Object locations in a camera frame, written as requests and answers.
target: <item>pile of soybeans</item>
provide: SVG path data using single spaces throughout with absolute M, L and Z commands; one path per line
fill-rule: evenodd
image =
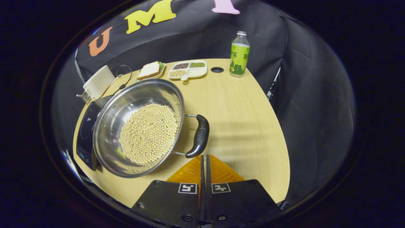
M 145 164 L 166 154 L 174 143 L 177 123 L 168 106 L 151 104 L 134 112 L 121 131 L 124 154 Z

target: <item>pot handle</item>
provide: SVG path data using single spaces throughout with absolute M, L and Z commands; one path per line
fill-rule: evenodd
M 197 131 L 194 135 L 194 145 L 190 151 L 185 154 L 186 158 L 197 157 L 200 155 L 207 146 L 209 135 L 209 123 L 208 120 L 201 115 L 185 115 L 187 117 L 196 117 L 198 120 Z

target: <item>bottle cap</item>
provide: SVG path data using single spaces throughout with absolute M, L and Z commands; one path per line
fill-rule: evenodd
M 244 31 L 238 31 L 237 35 L 246 36 L 246 33 Z

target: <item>green bottle label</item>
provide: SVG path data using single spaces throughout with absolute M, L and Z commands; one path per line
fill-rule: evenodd
M 249 58 L 250 47 L 243 47 L 232 44 L 230 50 L 229 71 L 233 74 L 242 75 L 245 73 L 247 59 Z

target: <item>letter m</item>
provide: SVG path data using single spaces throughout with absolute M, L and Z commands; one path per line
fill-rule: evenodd
M 172 9 L 170 7 L 170 3 L 172 1 L 173 0 L 162 0 L 155 3 L 148 12 L 138 10 L 126 16 L 125 20 L 128 20 L 127 34 L 135 32 L 141 28 L 141 26 L 138 25 L 137 22 L 148 26 L 150 21 L 152 20 L 153 15 L 155 15 L 153 23 L 159 23 L 175 18 L 176 14 L 172 12 Z

